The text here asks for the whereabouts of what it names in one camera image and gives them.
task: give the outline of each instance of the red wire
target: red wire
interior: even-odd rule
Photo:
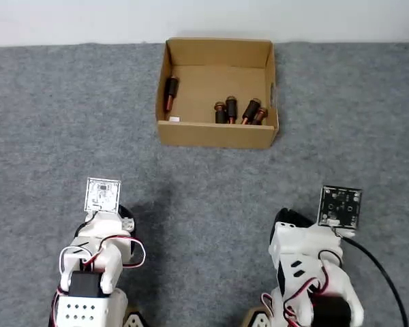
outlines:
[[[57,327],[57,325],[56,325],[56,304],[57,304],[57,300],[59,299],[60,295],[68,295],[68,293],[65,292],[64,290],[62,290],[61,286],[58,285],[57,289],[56,289],[55,296],[53,296],[52,310],[50,312],[50,316],[52,318],[52,327]]]
[[[267,303],[265,303],[265,299],[267,299],[270,304],[268,305]],[[271,317],[274,317],[274,311],[273,311],[273,297],[268,294],[268,293],[262,293],[260,295],[260,301],[262,302],[262,304],[267,308],[269,314]]]
[[[138,240],[136,237],[133,236],[126,236],[126,235],[111,235],[111,236],[107,236],[105,238],[102,239],[102,241],[100,242],[99,248],[97,250],[97,253],[95,255],[93,255],[88,261],[86,261],[83,265],[84,266],[88,266],[90,264],[92,264],[95,259],[99,256],[99,254],[101,253],[100,250],[102,249],[102,245],[105,241],[110,240],[112,238],[124,238],[124,239],[128,239],[128,240],[136,240],[138,241],[140,244],[142,244],[142,242],[140,240]],[[135,267],[139,267],[142,265],[142,262],[139,262],[137,264],[124,264],[123,267],[124,268],[135,268]]]
[[[321,270],[324,273],[324,277],[325,277],[325,281],[324,281],[324,285],[315,293],[317,295],[320,295],[322,293],[325,292],[325,290],[327,289],[327,287],[329,286],[329,274],[326,271],[326,268],[324,266],[321,267]],[[287,317],[287,315],[291,316],[291,317],[296,317],[295,313],[289,311],[289,308],[286,307],[286,304],[288,303],[288,301],[293,300],[294,298],[296,298],[297,296],[299,296],[302,292],[304,292],[312,283],[312,281],[316,280],[316,277],[312,277],[309,278],[300,288],[298,291],[296,291],[290,298],[286,299],[284,302],[284,318],[285,320],[289,323],[290,327],[299,327],[298,324],[296,324],[294,321],[292,321],[289,317]]]

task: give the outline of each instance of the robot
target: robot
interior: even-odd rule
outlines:
[[[278,286],[261,295],[264,309],[250,312],[245,326],[362,326],[363,308],[342,269],[340,246],[354,236],[361,194],[324,186],[317,223],[287,208],[278,212],[269,245]]]
[[[116,288],[123,269],[145,262],[135,221],[119,204],[120,181],[88,178],[87,216],[59,255],[60,284],[52,300],[49,327],[145,327],[138,312],[125,317],[127,297]],[[141,259],[135,257],[135,245]]]
[[[146,258],[135,237],[134,218],[119,204],[120,187],[120,181],[88,178],[87,216],[59,255],[61,280],[49,327],[148,326],[139,312],[127,310],[127,297],[116,288],[123,269],[139,268]],[[408,326],[390,277],[368,250],[351,240],[361,195],[360,189],[324,186],[316,223],[287,208],[278,212],[269,245],[277,287],[261,295],[263,307],[252,309],[243,327],[362,326],[361,302],[342,269],[342,240],[361,249],[382,271]],[[141,248],[138,261],[136,245]]]

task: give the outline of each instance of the black cable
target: black cable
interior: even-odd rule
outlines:
[[[391,291],[393,291],[393,293],[394,293],[395,300],[397,301],[398,307],[400,309],[400,313],[402,315],[403,326],[404,327],[409,327],[408,316],[406,315],[406,310],[404,309],[403,302],[402,302],[402,300],[400,298],[400,295],[398,294],[398,291],[395,288],[395,285],[394,285],[393,281],[391,280],[391,278],[389,277],[388,273],[383,268],[383,266],[380,264],[380,262],[374,257],[374,255],[372,255],[366,248],[364,248],[362,245],[360,245],[355,240],[352,240],[351,238],[347,238],[347,237],[344,237],[344,236],[342,236],[342,239],[344,241],[346,241],[348,244],[350,244],[350,245],[358,248],[359,250],[361,250],[363,253],[365,253],[367,255],[367,257],[369,257],[372,260],[372,262],[374,262],[374,264],[377,266],[377,268],[382,273],[383,277],[387,280],[387,283],[388,283],[389,287],[391,288]]]
[[[77,237],[79,235],[80,230],[94,220],[96,214],[98,214],[98,211],[94,211],[93,216],[90,218],[90,220],[81,223],[79,227],[77,227],[77,230],[74,232],[74,237]]]
[[[318,259],[319,260],[321,260],[321,253],[323,253],[323,252],[333,254],[339,260],[339,267],[342,268],[342,259],[338,256],[338,254],[336,254],[335,252],[333,252],[331,250],[324,249],[324,250],[321,250],[320,252],[318,252]]]

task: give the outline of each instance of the circuit board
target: circuit board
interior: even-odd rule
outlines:
[[[118,213],[121,181],[88,177],[85,211]]]
[[[318,225],[350,230],[357,229],[361,197],[361,189],[323,186],[318,210]]]

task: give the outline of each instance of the electronic component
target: electronic component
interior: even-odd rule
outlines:
[[[88,178],[85,211],[118,213],[121,181]]]
[[[321,190],[317,222],[320,226],[357,229],[361,189],[325,185]]]
[[[349,327],[352,319],[350,306],[341,296],[312,296],[314,318],[311,327]]]
[[[243,121],[241,122],[241,124],[247,125],[247,123],[252,121],[259,107],[260,107],[260,100],[256,98],[251,99],[250,103],[247,106],[247,109],[245,109],[245,112],[243,113]]]
[[[86,298],[106,297],[100,287],[102,272],[74,271],[71,275],[70,290],[68,296]]]
[[[258,113],[252,121],[252,125],[262,125],[262,120],[268,116],[268,110],[265,108],[259,108]]]
[[[217,124],[227,123],[227,112],[224,102],[218,101],[213,108],[215,109],[215,122]]]
[[[234,124],[238,116],[237,99],[234,96],[228,96],[226,99],[227,115],[229,124]]]

